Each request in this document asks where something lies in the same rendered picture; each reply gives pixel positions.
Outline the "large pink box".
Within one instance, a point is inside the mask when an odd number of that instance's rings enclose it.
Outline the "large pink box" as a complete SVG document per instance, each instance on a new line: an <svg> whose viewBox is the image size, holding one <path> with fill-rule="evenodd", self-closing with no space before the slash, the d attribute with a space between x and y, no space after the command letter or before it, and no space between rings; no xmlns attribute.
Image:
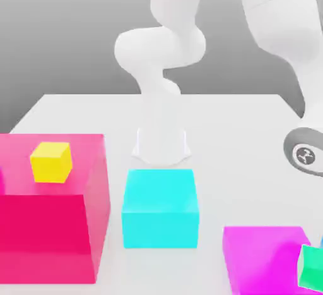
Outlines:
<svg viewBox="0 0 323 295"><path fill-rule="evenodd" d="M30 156L43 141L68 142L64 184L36 183ZM93 284L110 216L101 134L0 134L0 284Z"/></svg>

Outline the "small yellow cube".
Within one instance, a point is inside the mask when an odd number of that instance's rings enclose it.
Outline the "small yellow cube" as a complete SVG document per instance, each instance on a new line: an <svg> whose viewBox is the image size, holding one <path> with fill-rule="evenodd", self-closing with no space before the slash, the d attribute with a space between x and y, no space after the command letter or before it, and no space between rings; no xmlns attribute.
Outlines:
<svg viewBox="0 0 323 295"><path fill-rule="evenodd" d="M68 142L43 141L30 156L36 183L64 184L73 168Z"/></svg>

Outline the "large cyan box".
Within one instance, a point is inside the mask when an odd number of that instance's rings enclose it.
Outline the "large cyan box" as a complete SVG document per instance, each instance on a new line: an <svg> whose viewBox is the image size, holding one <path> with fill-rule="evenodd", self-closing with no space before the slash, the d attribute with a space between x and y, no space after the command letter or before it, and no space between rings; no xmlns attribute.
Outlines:
<svg viewBox="0 0 323 295"><path fill-rule="evenodd" d="M121 217L125 248L196 248L199 204L193 170L129 170Z"/></svg>

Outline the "large magenta box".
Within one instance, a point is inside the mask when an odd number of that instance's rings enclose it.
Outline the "large magenta box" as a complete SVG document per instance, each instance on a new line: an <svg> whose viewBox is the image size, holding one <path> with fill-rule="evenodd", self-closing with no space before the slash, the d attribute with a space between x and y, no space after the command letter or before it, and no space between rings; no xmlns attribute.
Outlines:
<svg viewBox="0 0 323 295"><path fill-rule="evenodd" d="M323 295L298 285L298 257L311 243L300 226L226 226L222 249L232 295Z"/></svg>

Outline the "small green cube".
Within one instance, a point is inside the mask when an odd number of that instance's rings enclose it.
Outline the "small green cube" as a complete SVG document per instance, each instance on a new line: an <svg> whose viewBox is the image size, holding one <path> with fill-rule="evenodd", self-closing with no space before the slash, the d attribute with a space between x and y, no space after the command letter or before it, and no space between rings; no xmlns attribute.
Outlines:
<svg viewBox="0 0 323 295"><path fill-rule="evenodd" d="M323 292L323 248L303 244L297 261L298 286Z"/></svg>

